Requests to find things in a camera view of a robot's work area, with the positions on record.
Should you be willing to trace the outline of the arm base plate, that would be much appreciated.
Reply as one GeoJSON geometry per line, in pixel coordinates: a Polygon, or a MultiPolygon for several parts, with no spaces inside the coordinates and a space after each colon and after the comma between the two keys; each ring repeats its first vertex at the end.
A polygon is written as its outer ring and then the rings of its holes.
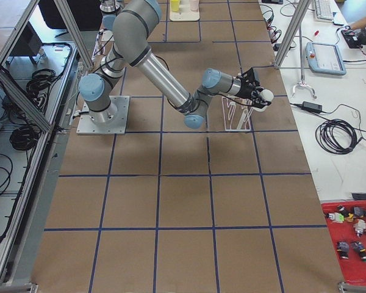
{"type": "Polygon", "coordinates": [[[125,135],[129,111],[130,96],[110,96],[111,104],[103,112],[89,110],[87,103],[79,118],[77,134],[79,135],[125,135]]]}

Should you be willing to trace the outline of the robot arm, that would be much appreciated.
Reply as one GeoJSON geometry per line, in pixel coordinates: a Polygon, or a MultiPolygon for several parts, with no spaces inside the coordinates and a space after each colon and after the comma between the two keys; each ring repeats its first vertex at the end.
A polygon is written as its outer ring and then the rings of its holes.
{"type": "Polygon", "coordinates": [[[160,19],[157,1],[118,4],[112,13],[104,15],[103,25],[112,32],[114,43],[99,68],[79,83],[79,93],[88,107],[84,120],[92,125],[89,134],[125,132],[129,97],[113,97],[110,93],[123,76],[126,64],[138,68],[161,91],[171,106],[184,115],[188,128],[198,129],[203,124],[216,95],[247,99],[249,106],[259,112],[271,104],[274,95],[261,87],[253,68],[236,77],[208,68],[199,88],[188,92],[157,60],[147,41],[160,19]]]}

